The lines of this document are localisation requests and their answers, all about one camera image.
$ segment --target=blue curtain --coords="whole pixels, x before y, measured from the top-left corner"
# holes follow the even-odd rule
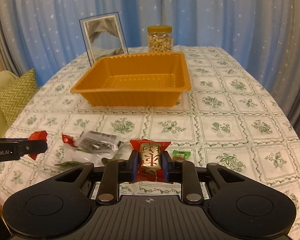
[[[85,51],[79,19],[115,11],[128,47],[146,46],[147,26],[172,25],[175,45],[225,49],[289,112],[300,88],[300,0],[0,0],[11,54],[23,72],[35,67],[39,85]]]
[[[15,61],[35,68],[39,85],[85,51],[79,19],[119,12],[129,47],[161,24],[161,0],[0,0],[0,19]]]

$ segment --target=red foil wrapper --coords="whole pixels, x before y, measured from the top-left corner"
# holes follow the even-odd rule
[[[44,140],[45,142],[47,142],[47,135],[48,134],[46,131],[34,132],[29,136],[28,140]],[[28,156],[35,161],[38,154],[32,153],[28,154]]]
[[[139,167],[135,182],[165,182],[161,167],[161,153],[171,142],[130,140],[132,148],[139,152]]]
[[[74,145],[74,139],[73,139],[73,137],[70,136],[70,135],[62,134],[62,141],[63,141],[64,143],[69,144],[69,145],[72,146],[72,147],[77,148],[77,147]]]
[[[165,149],[167,149],[167,147],[170,145],[171,142],[155,142],[155,141],[151,141],[151,140],[147,140],[147,139],[143,139],[143,140],[130,140],[130,144],[131,147],[136,150],[136,151],[140,151],[140,147],[141,144],[146,143],[146,142],[154,142],[154,143],[159,143],[160,146],[160,152],[163,152]]]

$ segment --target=candy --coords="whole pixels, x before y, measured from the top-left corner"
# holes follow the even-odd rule
[[[72,147],[76,147],[76,146],[74,145],[74,139],[73,139],[73,137],[70,136],[70,135],[62,134],[62,141],[63,141],[64,143],[69,144],[69,145],[72,146]]]
[[[175,160],[187,160],[191,156],[191,152],[173,150],[172,156],[173,156],[172,159],[174,161]]]
[[[44,140],[45,142],[47,142],[47,132],[46,131],[38,131],[38,132],[34,132],[33,134],[31,134],[28,138],[28,140]],[[36,160],[38,154],[32,153],[32,154],[28,154],[28,156],[33,159],[34,161]]]
[[[131,140],[132,148],[139,152],[138,181],[165,182],[161,167],[161,153],[171,142],[155,142],[147,139]]]

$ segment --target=table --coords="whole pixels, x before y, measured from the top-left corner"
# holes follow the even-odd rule
[[[130,53],[146,51],[145,47],[130,49]],[[81,95],[69,92],[90,67],[85,53],[56,73],[6,133],[6,137],[27,138],[46,130],[48,151],[36,161],[26,156],[0,163],[0,203],[63,171],[54,166],[65,154],[62,132],[77,137],[84,130],[96,130],[120,135],[125,141],[138,137],[171,141],[167,150],[190,151],[196,166],[220,163],[285,193],[297,208],[290,236],[300,239],[300,141],[288,119],[270,94],[224,50],[176,46],[175,51],[186,55],[192,89],[174,107],[90,106]],[[128,158],[130,152],[126,143],[116,158]],[[180,194],[180,185],[125,183],[120,193]]]

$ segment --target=gold jar lid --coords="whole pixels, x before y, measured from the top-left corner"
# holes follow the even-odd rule
[[[148,26],[149,33],[171,33],[172,26],[170,25],[152,25]]]

